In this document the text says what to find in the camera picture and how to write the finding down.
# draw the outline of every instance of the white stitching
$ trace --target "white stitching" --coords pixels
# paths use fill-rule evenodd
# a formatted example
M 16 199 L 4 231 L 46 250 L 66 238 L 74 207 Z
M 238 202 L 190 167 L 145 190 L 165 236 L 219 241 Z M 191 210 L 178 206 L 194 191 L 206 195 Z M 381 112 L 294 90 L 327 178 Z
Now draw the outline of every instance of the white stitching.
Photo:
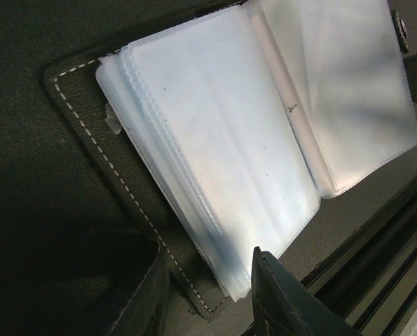
M 113 54 L 116 54 L 120 51 L 121 49 L 117 49 L 113 52 Z M 133 202 L 135 203 L 135 205 L 137 206 L 137 208 L 139 209 L 139 212 L 143 215 L 144 219 L 146 219 L 147 223 L 149 224 L 149 226 L 153 229 L 153 231 L 155 232 L 155 234 L 157 235 L 158 239 L 160 240 L 160 243 L 165 247 L 166 251 L 168 252 L 168 254 L 170 255 L 171 259 L 174 261 L 174 264 L 177 266 L 177 268 L 179 269 L 179 271 L 182 273 L 183 277 L 185 278 L 186 282 L 188 282 L 188 284 L 190 285 L 191 289 L 193 290 L 193 292 L 196 294 L 197 298 L 199 299 L 200 303 L 202 303 L 202 305 L 204 306 L 204 308 L 206 310 L 208 310 L 210 313 L 215 312 L 216 310 L 218 310 L 218 308 L 220 308 L 220 306 L 223 305 L 223 303 L 225 303 L 225 301 L 227 301 L 228 296 L 224 297 L 224 299 L 213 309 L 208 308 L 207 304 L 205 303 L 205 301 L 202 299 L 202 297 L 200 296 L 199 292 L 196 290 L 196 288 L 194 287 L 194 285 L 189 281 L 188 277 L 186 276 L 185 272 L 183 271 L 183 269 L 180 267 L 179 263 L 177 262 L 177 260 L 175 259 L 175 257 L 173 256 L 173 254 L 171 253 L 171 251 L 168 248 L 168 245 L 163 241 L 163 238 L 159 235 L 157 229 L 153 226 L 152 222 L 149 220 L 149 217 L 144 213 L 144 210 L 141 208 L 141 205 L 139 204 L 139 202 L 136 200 L 135 196 L 130 192 L 129 187 L 127 187 L 127 185 L 125 184 L 125 181 L 121 178 L 120 174 L 115 170 L 115 166 L 113 165 L 113 163 L 110 161 L 110 159 L 107 157 L 107 155 L 105 154 L 105 152 L 102 150 L 101 146 L 98 145 L 96 139 L 94 138 L 94 136 L 91 134 L 90 130 L 87 128 L 86 124 L 82 121 L 80 115 L 76 112 L 76 110 L 74 110 L 73 106 L 69 103 L 67 97 L 65 96 L 65 94 L 63 93 L 63 91 L 61 91 L 60 86 L 58 84 L 58 78 L 59 77 L 63 77 L 66 74 L 70 74 L 71 72 L 77 70 L 77 69 L 81 69 L 89 64 L 92 64 L 94 62 L 96 62 L 97 60 L 102 59 L 103 57 L 98 57 L 96 59 L 92 59 L 86 63 L 82 63 L 78 66 L 75 66 L 73 68 L 71 68 L 68 71 L 59 73 L 57 75 L 57 77 L 54 78 L 53 82 L 54 82 L 54 88 L 56 89 L 57 93 L 59 94 L 59 96 L 63 99 L 63 101 L 65 102 L 65 104 L 67 105 L 68 109 L 70 111 L 73 112 L 74 117 L 79 121 L 79 124 L 82 126 L 82 128 L 85 130 L 86 134 L 88 135 L 88 137 L 91 139 L 91 141 L 93 142 L 93 144 L 96 146 L 97 150 L 102 154 L 102 157 L 104 158 L 104 160 L 109 164 L 111 170 L 113 171 L 113 173 L 115 174 L 116 177 L 119 178 L 119 181 L 121 182 L 121 184 L 124 186 L 125 190 L 127 191 L 127 193 L 129 194 L 130 198 L 133 200 Z

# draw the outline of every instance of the card holder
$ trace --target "card holder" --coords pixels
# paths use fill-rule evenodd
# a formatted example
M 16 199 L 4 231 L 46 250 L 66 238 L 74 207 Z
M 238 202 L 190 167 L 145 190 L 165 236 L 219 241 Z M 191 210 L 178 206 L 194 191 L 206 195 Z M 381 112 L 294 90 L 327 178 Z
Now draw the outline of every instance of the card holder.
M 317 184 L 331 198 L 416 146 L 417 120 L 386 0 L 303 0 L 299 12 L 307 121 L 333 188 Z
M 319 207 L 246 12 L 132 42 L 96 76 L 221 287 L 244 297 L 254 247 L 281 256 Z
M 102 58 L 118 53 L 130 41 L 231 5 L 232 1 L 216 1 L 132 26 L 100 45 L 48 66 L 43 74 L 47 91 L 83 151 L 97 163 L 101 179 L 131 217 L 132 224 L 162 244 L 174 278 L 207 320 L 220 315 L 231 299 L 220 289 L 127 135 L 115 135 L 105 123 L 107 99 L 95 72 Z

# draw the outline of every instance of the open wallet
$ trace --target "open wallet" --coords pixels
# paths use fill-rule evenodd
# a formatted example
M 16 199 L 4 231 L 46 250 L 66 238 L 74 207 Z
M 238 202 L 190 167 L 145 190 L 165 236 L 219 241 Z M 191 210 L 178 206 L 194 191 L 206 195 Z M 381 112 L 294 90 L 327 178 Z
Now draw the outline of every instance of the open wallet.
M 385 0 L 217 3 L 163 25 L 52 66 L 46 86 L 212 318 L 250 290 L 255 246 L 281 256 L 321 197 L 415 146 L 417 122 Z M 221 292 L 200 289 L 197 252 Z

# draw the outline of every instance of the black leather cover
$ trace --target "black leather cover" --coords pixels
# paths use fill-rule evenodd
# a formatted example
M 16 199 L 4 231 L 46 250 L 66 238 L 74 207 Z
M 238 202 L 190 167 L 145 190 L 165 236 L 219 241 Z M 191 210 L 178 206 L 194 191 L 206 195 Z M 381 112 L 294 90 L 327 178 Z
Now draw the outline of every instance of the black leather cover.
M 259 247 L 253 255 L 252 301 L 257 336 L 361 335 Z
M 172 273 L 207 319 L 213 319 L 231 300 L 217 285 L 127 135 L 115 135 L 105 123 L 107 100 L 95 80 L 95 71 L 101 58 L 117 53 L 135 39 L 231 5 L 232 1 L 214 3 L 132 27 L 103 45 L 48 67 L 43 75 L 51 97 L 86 153 L 97 162 L 102 178 L 131 214 L 132 222 L 162 244 Z

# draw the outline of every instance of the black metal track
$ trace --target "black metal track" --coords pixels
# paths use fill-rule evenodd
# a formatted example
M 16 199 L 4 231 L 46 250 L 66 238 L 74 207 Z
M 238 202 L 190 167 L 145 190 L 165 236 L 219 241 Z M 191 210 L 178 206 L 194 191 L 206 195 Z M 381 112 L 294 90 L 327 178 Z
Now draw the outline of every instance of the black metal track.
M 302 283 L 363 335 L 397 335 L 417 304 L 417 178 Z

